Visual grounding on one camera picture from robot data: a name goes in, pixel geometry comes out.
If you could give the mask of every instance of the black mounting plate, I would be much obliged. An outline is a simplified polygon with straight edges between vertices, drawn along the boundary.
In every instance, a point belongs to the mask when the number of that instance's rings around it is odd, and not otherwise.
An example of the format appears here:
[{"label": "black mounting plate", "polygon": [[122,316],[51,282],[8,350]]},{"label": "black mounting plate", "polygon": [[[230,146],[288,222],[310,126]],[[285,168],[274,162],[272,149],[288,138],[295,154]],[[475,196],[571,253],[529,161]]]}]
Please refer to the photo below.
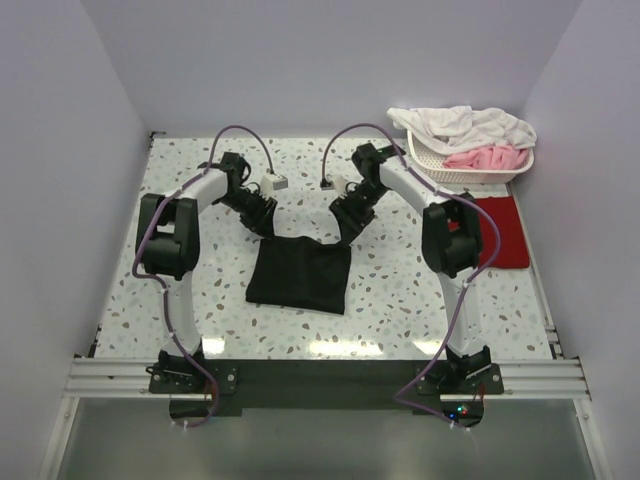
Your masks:
[{"label": "black mounting plate", "polygon": [[[425,362],[413,360],[204,360],[221,394],[217,416],[240,416],[245,408],[304,410],[399,410],[395,393],[409,383]],[[448,371],[446,360],[433,371]],[[504,393],[500,367],[492,364],[457,388],[445,387],[434,374],[407,392],[406,400],[443,411],[441,394]],[[151,379],[152,394],[202,394],[182,385]],[[206,411],[202,400],[172,400],[176,416],[198,416]]]}]

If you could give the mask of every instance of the laundry basket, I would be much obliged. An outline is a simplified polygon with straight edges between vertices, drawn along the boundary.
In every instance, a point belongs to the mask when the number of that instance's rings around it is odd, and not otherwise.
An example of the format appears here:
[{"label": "laundry basket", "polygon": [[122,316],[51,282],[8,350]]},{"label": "laundry basket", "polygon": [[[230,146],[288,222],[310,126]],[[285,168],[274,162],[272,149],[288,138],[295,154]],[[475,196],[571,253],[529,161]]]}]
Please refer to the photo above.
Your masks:
[{"label": "laundry basket", "polygon": [[518,170],[464,170],[445,168],[442,166],[447,159],[427,148],[407,131],[409,152],[420,170],[440,183],[507,183],[519,173],[526,172],[533,165],[533,148],[529,149],[526,163]]}]

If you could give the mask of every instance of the red towel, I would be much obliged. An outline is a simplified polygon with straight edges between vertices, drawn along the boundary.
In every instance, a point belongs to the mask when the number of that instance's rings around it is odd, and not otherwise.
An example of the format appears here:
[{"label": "red towel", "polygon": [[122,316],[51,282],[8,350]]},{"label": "red towel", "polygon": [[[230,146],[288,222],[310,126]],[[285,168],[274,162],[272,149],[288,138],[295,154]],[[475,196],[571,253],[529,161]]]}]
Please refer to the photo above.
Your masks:
[{"label": "red towel", "polygon": [[[529,252],[513,197],[478,198],[476,202],[496,222],[502,237],[502,248],[491,266],[494,268],[528,268]],[[480,254],[480,265],[482,265],[493,253],[496,239],[489,222],[482,215],[480,215],[480,229],[484,244]]]}]

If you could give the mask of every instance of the black cloth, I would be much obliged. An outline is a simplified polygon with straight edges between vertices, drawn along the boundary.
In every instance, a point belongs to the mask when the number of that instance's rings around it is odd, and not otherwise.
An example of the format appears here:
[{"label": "black cloth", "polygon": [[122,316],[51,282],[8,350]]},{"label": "black cloth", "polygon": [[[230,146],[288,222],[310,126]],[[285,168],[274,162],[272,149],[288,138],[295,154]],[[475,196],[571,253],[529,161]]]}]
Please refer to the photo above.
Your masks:
[{"label": "black cloth", "polygon": [[309,237],[260,242],[247,302],[344,314],[351,247]]}]

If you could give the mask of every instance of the white wall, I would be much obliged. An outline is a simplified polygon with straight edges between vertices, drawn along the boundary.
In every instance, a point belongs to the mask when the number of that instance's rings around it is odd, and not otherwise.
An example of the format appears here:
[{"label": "white wall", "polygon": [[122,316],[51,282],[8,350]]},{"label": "white wall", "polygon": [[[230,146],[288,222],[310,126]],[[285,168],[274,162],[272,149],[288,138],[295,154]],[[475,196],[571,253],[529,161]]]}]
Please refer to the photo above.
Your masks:
[{"label": "white wall", "polygon": [[389,106],[518,110],[580,0],[83,0],[143,120],[329,133]]},{"label": "white wall", "polygon": [[28,480],[95,333],[146,135],[77,0],[3,2],[0,64],[0,471]]},{"label": "white wall", "polygon": [[527,101],[518,185],[563,346],[584,361],[619,479],[640,470],[640,2],[584,0]]}]

